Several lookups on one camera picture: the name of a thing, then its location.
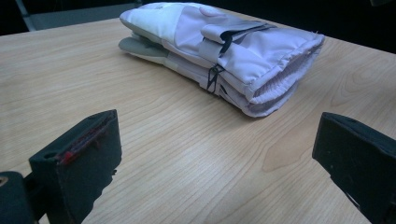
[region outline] black device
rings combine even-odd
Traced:
[[[372,223],[396,223],[396,141],[357,120],[323,113],[312,157]]]
[[[118,116],[85,118],[29,159],[32,173],[0,173],[0,223],[81,223],[121,161]]]

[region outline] table surface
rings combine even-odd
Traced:
[[[324,111],[396,138],[396,55],[327,37],[297,92],[252,119],[122,52],[129,35],[115,19],[0,37],[0,171],[28,175],[41,148],[117,109],[122,162],[84,223],[368,223],[311,153]]]

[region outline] gray fabric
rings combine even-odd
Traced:
[[[119,47],[127,52],[149,57],[166,58],[169,54],[169,50],[165,49],[162,45],[151,42],[143,37],[140,37],[140,40],[132,37],[124,38],[119,43]]]
[[[154,35],[152,33],[149,33],[147,31],[143,30],[142,28],[137,27],[137,26],[135,26],[135,25],[129,23],[128,21],[123,20],[123,19],[120,19],[120,21],[122,22],[122,24],[124,26],[126,26],[129,29],[133,30],[135,34],[140,35],[140,36],[145,36],[146,38],[148,38],[149,40],[151,40],[154,43],[158,43],[158,44],[162,43],[161,39],[158,36],[156,36],[156,35]]]

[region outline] white fabric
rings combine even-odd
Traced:
[[[122,49],[196,80],[251,117],[267,116],[289,99],[324,40],[200,4],[148,4],[122,13],[120,20],[170,53],[154,60],[133,47]],[[214,66],[225,69],[217,82],[211,80]]]

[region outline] wood grain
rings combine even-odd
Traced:
[[[311,153],[324,111],[396,138],[394,54],[327,37],[287,103],[252,119],[120,51],[129,34],[109,20],[0,37],[0,170],[29,174],[34,153],[114,108],[122,162],[84,223],[368,223]]]

